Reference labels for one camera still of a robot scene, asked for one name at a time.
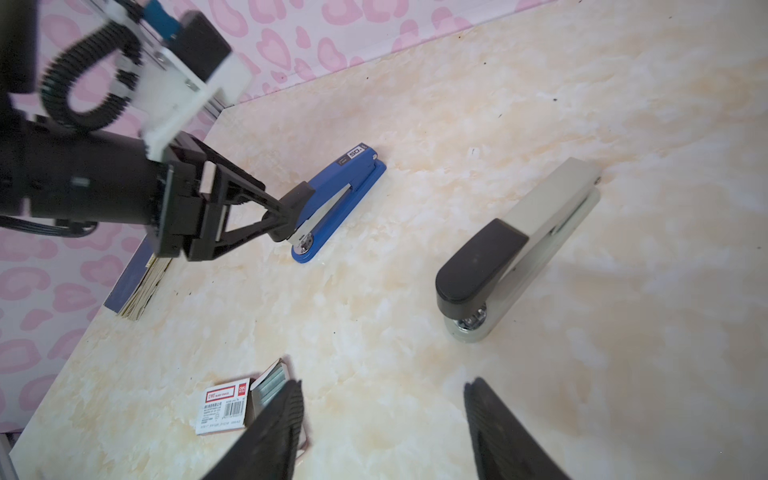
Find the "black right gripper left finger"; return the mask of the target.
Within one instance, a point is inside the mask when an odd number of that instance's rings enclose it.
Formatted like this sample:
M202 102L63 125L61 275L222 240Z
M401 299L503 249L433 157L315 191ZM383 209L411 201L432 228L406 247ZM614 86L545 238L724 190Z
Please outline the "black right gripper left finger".
M289 380L203 479L292 479L303 420L301 382Z

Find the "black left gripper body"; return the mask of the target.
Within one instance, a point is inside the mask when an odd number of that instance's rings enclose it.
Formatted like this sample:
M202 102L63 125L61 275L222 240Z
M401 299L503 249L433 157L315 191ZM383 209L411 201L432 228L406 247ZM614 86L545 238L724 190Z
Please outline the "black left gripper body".
M103 223L142 225L157 256L179 256L200 234L206 156L186 132L160 160L145 153L138 138L15 114L1 126L2 227L82 238Z

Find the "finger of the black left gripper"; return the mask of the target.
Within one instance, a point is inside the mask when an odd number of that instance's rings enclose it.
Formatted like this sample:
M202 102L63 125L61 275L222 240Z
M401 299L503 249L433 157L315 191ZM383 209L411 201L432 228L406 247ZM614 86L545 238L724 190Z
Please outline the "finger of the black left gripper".
M253 203L265 209L266 222L296 222L315 189L306 181L281 198L266 185L188 133L179 135L179 220L218 222L228 209Z
M185 255L189 261L216 260L246 243L283 227L294 227L298 219L295 208L268 209L258 222L224 231L230 205L211 203L204 207L199 231L185 240Z

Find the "blue black stapler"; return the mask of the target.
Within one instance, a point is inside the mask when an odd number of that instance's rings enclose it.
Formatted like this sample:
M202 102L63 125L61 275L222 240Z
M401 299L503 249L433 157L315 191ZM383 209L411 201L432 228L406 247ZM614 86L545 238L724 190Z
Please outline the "blue black stapler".
M377 152L359 143L313 177L308 184L314 192L288 238L293 259L313 259L385 171Z

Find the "silver staple tray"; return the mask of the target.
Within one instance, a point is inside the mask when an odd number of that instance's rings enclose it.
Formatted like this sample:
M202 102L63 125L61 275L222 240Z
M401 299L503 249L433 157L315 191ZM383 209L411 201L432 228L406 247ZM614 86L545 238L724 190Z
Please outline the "silver staple tray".
M290 365L290 359L284 356L278 358L251 381L245 417L247 428L255 423L257 417L277 396L284 385L294 379L295 375Z

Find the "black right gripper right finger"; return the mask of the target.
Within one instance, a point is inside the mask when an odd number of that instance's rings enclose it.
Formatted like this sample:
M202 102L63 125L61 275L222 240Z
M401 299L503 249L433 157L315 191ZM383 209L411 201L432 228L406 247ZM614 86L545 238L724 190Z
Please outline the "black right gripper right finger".
M463 398L480 479L569 479L484 379Z

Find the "red white staple box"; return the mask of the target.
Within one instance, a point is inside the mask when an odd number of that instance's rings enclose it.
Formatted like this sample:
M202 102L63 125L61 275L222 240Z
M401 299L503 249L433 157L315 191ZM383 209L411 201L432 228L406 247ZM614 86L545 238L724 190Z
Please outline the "red white staple box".
M245 427L250 378L230 381L205 390L198 409L198 436L240 430Z

